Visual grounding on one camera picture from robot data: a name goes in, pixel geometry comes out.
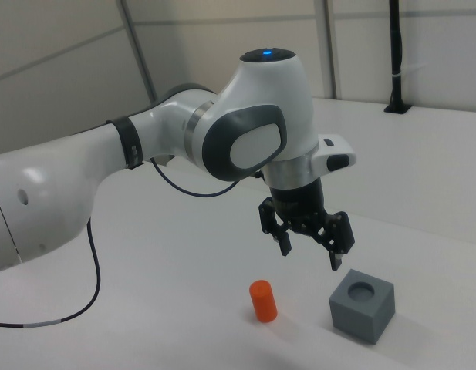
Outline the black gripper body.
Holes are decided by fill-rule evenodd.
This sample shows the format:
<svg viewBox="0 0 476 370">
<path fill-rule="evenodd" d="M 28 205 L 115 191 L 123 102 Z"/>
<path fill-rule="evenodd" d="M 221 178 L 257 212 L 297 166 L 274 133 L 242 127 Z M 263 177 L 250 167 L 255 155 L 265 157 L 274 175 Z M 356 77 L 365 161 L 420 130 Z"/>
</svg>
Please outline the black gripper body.
<svg viewBox="0 0 476 370">
<path fill-rule="evenodd" d="M 270 191 L 275 212 L 293 231 L 317 234 L 323 228 L 326 211 L 320 179 L 300 188 Z"/>
</svg>

